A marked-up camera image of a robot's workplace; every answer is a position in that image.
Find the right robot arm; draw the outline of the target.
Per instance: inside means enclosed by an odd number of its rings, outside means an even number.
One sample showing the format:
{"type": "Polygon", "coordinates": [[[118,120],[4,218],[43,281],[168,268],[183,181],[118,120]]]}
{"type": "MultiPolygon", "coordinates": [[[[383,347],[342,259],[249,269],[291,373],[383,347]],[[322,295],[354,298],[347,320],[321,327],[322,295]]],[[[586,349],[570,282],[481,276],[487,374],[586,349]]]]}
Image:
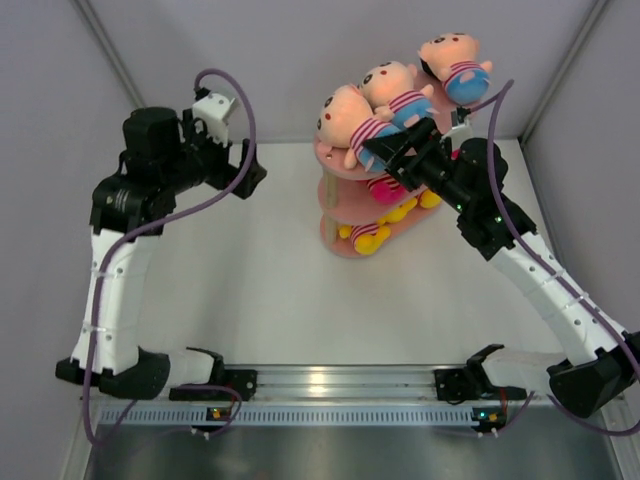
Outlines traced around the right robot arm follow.
{"type": "Polygon", "coordinates": [[[456,211],[464,240],[523,294],[561,346],[558,354],[484,348],[465,366],[471,392],[537,392],[586,419],[638,381],[638,333],[589,300],[533,220],[503,193],[508,165],[493,141],[469,138],[453,148],[425,118],[364,147],[402,186],[425,186],[456,211]]]}

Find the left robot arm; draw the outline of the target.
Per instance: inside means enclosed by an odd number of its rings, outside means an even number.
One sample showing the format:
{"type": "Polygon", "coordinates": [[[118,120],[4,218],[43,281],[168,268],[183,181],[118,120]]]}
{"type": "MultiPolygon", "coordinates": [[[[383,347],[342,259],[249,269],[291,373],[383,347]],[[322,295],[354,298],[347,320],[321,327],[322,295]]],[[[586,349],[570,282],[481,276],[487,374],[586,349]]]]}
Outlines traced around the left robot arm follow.
{"type": "Polygon", "coordinates": [[[179,194],[201,184],[241,199],[265,176],[248,140],[238,166],[229,161],[229,108],[216,101],[177,113],[167,107],[133,111],[123,123],[125,148],[117,171],[92,194],[91,279],[81,332],[55,376],[125,400],[219,397],[223,357],[201,348],[149,352],[138,343],[145,279],[179,194]]]}

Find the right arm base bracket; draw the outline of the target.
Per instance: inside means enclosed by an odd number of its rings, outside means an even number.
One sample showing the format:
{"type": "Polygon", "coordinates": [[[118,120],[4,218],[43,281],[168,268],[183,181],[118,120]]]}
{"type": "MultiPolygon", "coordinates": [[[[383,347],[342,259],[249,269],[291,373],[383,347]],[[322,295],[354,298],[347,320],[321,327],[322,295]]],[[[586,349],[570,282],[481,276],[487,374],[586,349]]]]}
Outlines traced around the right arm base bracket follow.
{"type": "Polygon", "coordinates": [[[517,387],[496,387],[486,376],[467,367],[434,371],[436,395],[440,401],[459,404],[475,400],[525,400],[527,392],[517,387]]]}

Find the boy doll blue shorts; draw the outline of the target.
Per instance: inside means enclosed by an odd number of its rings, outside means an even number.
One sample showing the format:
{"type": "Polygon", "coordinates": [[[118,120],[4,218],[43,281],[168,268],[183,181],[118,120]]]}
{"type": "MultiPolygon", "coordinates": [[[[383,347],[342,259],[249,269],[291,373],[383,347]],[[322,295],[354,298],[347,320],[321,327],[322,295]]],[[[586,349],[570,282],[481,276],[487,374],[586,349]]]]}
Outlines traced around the boy doll blue shorts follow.
{"type": "Polygon", "coordinates": [[[438,111],[431,102],[433,86],[415,88],[417,67],[389,61],[369,70],[358,84],[373,111],[399,129],[407,129],[438,111]]]}

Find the pink white panda plush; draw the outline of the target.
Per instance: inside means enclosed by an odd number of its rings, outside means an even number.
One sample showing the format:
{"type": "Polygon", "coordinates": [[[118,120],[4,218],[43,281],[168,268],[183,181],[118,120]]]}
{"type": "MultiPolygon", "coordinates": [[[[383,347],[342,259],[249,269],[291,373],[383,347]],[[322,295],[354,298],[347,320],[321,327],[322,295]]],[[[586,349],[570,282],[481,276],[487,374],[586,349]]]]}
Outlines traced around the pink white panda plush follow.
{"type": "Polygon", "coordinates": [[[406,189],[388,174],[369,179],[365,184],[373,199],[384,205],[395,203],[406,193],[406,189]]]}

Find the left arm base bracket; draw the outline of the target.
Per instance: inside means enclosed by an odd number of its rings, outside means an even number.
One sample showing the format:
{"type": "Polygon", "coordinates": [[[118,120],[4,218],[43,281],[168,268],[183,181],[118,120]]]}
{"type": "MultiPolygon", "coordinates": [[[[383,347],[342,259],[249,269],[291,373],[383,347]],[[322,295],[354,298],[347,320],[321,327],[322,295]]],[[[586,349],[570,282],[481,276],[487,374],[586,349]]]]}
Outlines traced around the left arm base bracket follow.
{"type": "Polygon", "coordinates": [[[252,399],[258,384],[258,371],[254,369],[227,369],[215,383],[183,385],[169,391],[169,399],[178,402],[232,400],[234,390],[242,401],[252,399]]]}

